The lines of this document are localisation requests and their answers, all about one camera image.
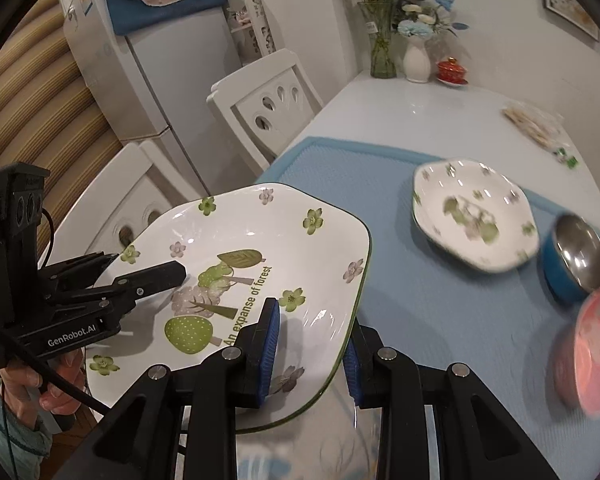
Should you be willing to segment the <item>teal sleeve forearm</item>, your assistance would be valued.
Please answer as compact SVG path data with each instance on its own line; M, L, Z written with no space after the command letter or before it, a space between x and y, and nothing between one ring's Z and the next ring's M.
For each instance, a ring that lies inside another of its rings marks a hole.
M0 390L0 466L9 478L40 478L42 461L50 455L52 445L53 437L41 417L33 429L24 426L2 402Z

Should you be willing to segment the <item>person left hand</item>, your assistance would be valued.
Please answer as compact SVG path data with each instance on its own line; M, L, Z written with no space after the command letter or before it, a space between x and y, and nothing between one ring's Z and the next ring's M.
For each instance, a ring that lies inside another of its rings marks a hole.
M82 370L84 352L73 350L59 359L56 372L70 384L83 391L85 375ZM31 367L21 362L11 362L0 370L3 382L1 393L6 404L24 426L33 428L38 419L38 411L43 410L54 415L72 415L81 405L79 400L63 393L54 385L48 386L38 400L30 397L29 390L38 390L43 385L43 378Z

